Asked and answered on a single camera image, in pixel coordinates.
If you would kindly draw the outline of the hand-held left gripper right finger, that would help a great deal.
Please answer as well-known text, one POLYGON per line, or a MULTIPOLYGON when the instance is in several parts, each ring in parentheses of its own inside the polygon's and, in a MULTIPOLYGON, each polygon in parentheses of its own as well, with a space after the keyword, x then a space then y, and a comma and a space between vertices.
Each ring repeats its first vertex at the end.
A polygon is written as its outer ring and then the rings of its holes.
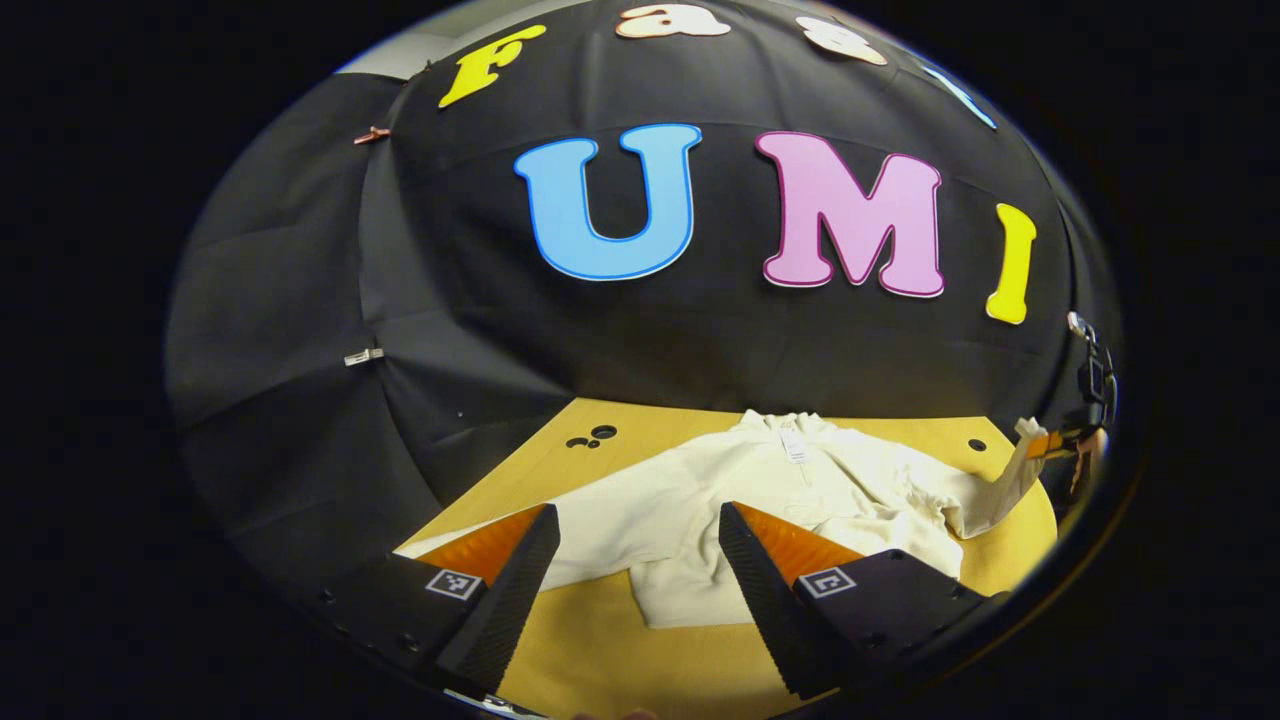
POLYGON ((739 501, 721 506, 718 541, 786 688, 804 700, 900 685, 1009 600, 904 550, 859 553, 739 501))

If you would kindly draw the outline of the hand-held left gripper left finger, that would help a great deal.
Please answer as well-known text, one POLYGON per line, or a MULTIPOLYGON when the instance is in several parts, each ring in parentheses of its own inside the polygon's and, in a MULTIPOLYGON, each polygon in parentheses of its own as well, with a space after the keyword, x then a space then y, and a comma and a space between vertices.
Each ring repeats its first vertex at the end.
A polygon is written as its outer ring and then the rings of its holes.
POLYGON ((324 626, 420 685, 481 700, 499 689, 559 544, 558 510, 539 503, 305 598, 324 626))

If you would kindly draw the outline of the cream white sweatshirt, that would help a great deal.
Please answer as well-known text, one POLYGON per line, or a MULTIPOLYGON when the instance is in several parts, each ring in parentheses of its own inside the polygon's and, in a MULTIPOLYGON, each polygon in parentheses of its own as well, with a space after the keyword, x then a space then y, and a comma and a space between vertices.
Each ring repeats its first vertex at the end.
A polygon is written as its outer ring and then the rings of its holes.
POLYGON ((576 401, 401 547, 417 557, 539 503, 559 512, 553 591, 626 571, 650 629, 748 623, 718 542, 737 501, 870 555, 904 550, 991 594, 1018 585, 1059 538, 1012 439, 975 416, 824 419, 576 401))

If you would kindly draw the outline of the black backdrop cloth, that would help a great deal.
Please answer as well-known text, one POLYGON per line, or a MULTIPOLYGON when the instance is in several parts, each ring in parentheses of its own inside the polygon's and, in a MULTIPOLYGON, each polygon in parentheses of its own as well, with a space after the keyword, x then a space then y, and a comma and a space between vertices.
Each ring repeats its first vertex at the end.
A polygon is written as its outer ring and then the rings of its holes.
POLYGON ((1125 369, 1064 152, 937 59, 801 3, 480 4, 292 102, 186 243, 166 397, 271 583, 387 553, 579 398, 1010 433, 1079 400, 1069 311, 1125 369))

